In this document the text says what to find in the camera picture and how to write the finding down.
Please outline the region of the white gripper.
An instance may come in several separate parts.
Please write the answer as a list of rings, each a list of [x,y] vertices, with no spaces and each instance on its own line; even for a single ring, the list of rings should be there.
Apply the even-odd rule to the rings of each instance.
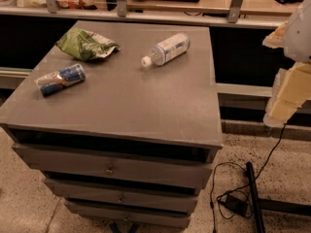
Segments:
[[[303,0],[288,22],[262,44],[272,49],[284,47],[284,55],[296,61],[289,70],[278,71],[263,117],[266,126],[280,127],[311,97],[311,0]]]

